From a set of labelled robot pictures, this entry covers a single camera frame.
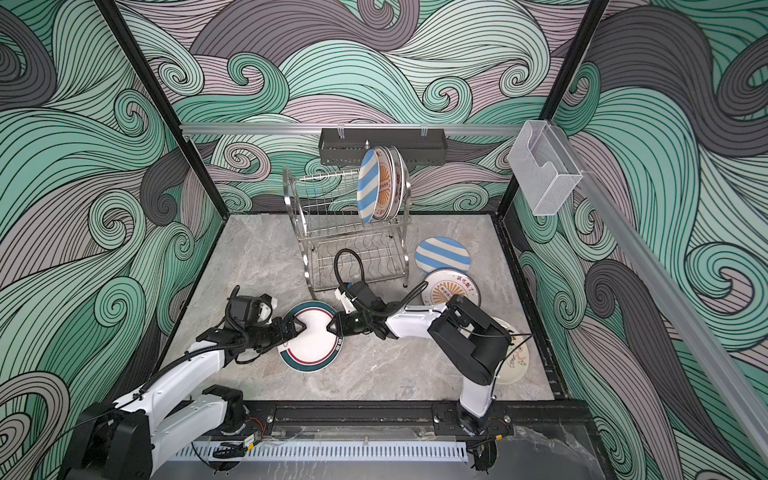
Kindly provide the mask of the white plate teal red rim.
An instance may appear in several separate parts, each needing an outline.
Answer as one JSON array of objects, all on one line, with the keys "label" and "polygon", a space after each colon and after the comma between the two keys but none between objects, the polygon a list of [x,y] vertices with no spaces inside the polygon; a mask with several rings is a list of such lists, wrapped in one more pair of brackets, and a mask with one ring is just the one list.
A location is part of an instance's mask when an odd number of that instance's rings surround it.
[{"label": "white plate teal red rim", "polygon": [[283,362],[293,370],[312,373],[331,363],[341,351],[343,339],[327,330],[336,310],[321,301],[306,301],[295,305],[286,314],[306,326],[297,337],[278,347]]}]

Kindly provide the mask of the sunburst plate red green rim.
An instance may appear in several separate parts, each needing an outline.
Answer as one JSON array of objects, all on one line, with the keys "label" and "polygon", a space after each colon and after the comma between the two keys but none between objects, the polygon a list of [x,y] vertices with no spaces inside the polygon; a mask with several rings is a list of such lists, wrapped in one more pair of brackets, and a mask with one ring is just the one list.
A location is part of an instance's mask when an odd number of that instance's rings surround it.
[{"label": "sunburst plate red green rim", "polygon": [[420,294],[424,305],[446,303],[455,295],[462,295],[474,304],[481,305],[479,288],[466,273],[448,268],[438,269],[428,273],[424,280],[427,287]]}]

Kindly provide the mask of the blue cream striped plate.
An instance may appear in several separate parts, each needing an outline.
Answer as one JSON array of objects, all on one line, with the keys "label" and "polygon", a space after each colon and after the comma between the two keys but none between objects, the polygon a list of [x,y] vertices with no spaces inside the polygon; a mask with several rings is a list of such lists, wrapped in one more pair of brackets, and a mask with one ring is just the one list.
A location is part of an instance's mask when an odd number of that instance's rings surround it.
[{"label": "blue cream striped plate", "polygon": [[363,224],[368,224],[378,202],[380,191],[380,168],[376,151],[368,150],[362,160],[358,172],[357,206],[358,214]]}]

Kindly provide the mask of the white plate red characters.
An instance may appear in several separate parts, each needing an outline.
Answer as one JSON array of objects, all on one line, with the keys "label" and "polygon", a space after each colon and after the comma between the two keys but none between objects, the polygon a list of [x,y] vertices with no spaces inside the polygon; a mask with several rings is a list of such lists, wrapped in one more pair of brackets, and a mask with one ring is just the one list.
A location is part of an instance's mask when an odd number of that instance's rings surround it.
[{"label": "white plate red characters", "polygon": [[401,188],[400,188],[400,205],[399,205],[399,211],[402,212],[404,215],[406,215],[409,211],[409,202],[410,202],[410,174],[407,168],[407,164],[400,153],[399,149],[395,149],[395,153],[397,154],[397,158],[400,162],[401,167]]}]

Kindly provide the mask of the cream plate small drawings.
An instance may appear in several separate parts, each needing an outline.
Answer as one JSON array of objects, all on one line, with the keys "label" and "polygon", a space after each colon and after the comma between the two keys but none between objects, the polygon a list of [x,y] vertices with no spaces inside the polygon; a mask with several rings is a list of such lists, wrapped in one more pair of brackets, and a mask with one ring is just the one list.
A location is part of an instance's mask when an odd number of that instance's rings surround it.
[{"label": "cream plate small drawings", "polygon": [[512,343],[508,348],[507,357],[501,365],[497,383],[511,385],[521,381],[528,372],[530,366],[530,353],[527,342],[530,333],[521,333],[506,321],[495,317],[494,320],[504,329],[510,332]]}]

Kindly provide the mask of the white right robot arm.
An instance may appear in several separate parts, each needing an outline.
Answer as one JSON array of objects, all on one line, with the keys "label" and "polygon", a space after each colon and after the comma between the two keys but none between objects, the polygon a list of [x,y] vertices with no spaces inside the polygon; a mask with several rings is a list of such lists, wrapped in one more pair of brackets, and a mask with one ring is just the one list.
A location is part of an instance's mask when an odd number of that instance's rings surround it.
[{"label": "white right robot arm", "polygon": [[488,432],[488,413],[498,373],[512,344],[510,331],[469,298],[455,294],[435,305],[411,302],[427,287],[418,284],[401,300],[385,302],[364,281],[335,290],[343,310],[327,331],[339,337],[374,334],[381,340],[423,338],[433,341],[462,375],[457,421],[468,434]]}]

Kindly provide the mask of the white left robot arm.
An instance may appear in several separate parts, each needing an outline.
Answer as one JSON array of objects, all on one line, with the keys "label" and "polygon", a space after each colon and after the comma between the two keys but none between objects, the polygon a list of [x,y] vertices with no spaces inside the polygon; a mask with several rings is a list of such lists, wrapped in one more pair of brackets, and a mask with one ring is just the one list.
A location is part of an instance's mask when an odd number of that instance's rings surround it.
[{"label": "white left robot arm", "polygon": [[94,404],[74,428],[61,479],[148,479],[166,461],[212,430],[237,435],[249,412],[241,391],[214,385],[189,404],[182,401],[204,380],[247,349],[259,353],[306,330],[294,316],[246,328],[212,327],[190,349],[113,405]]}]

